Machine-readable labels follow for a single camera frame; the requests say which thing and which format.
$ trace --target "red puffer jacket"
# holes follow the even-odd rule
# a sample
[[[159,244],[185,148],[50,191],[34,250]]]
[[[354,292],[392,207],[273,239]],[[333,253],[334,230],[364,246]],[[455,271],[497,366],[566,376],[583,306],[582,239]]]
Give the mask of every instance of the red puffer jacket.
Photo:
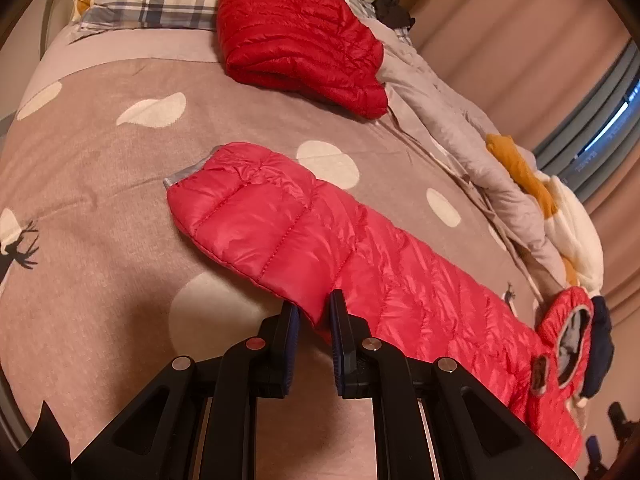
[[[564,403],[580,388],[589,354],[593,306],[581,288],[562,292],[536,333],[427,244],[252,144],[219,148],[167,199],[180,231],[205,254],[297,304],[316,328],[325,329],[328,293],[341,288],[375,337],[417,359],[457,359],[567,463],[577,461],[582,439]],[[580,348],[559,377],[556,347],[574,313]],[[548,359],[548,375],[534,393],[539,356]]]
[[[238,82],[386,113],[383,47],[344,0],[218,0],[226,72]]]

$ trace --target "dark blue garment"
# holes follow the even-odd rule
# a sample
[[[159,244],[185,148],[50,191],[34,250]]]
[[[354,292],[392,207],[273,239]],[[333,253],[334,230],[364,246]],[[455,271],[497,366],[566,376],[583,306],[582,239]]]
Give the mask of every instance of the dark blue garment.
[[[600,391],[602,382],[613,362],[613,340],[611,339],[611,316],[602,296],[591,298],[593,321],[591,323],[591,349],[584,373],[583,397],[591,398]]]

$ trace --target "brown blanket with white spots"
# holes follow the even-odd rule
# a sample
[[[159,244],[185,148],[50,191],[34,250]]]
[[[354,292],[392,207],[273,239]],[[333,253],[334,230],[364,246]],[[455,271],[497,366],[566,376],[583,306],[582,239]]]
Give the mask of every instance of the brown blanket with white spots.
[[[216,62],[86,68],[24,105],[0,159],[0,364],[28,424],[46,400],[74,456],[174,356],[220,355],[279,311],[201,256],[166,206],[165,177],[236,140],[297,160],[498,295],[511,289],[532,324],[521,262],[482,197],[391,114],[358,120],[235,83]],[[370,404],[341,401],[331,368],[305,330],[291,396],[260,404],[260,478],[375,478]]]

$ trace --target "metal screw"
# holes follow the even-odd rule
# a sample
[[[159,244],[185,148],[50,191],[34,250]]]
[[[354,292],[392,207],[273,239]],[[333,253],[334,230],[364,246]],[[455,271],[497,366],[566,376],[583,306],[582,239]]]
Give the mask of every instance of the metal screw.
[[[453,372],[458,364],[451,357],[443,357],[438,361],[438,368],[443,372]]]
[[[174,359],[174,362],[171,363],[171,366],[174,368],[174,370],[181,372],[191,366],[191,359],[185,356],[177,357]]]
[[[252,337],[251,339],[248,339],[246,342],[246,347],[249,350],[262,350],[265,345],[266,345],[266,342],[261,337]]]
[[[367,337],[362,342],[362,347],[365,350],[371,350],[375,352],[376,350],[380,350],[382,348],[382,341],[380,341],[380,339],[376,339],[375,337]]]

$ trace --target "plaid pillowcase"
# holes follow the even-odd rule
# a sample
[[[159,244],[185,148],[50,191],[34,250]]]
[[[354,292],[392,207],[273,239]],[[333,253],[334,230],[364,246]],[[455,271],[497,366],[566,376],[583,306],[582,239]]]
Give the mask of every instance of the plaid pillowcase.
[[[78,23],[78,38],[121,28],[214,30],[218,0],[95,0]]]

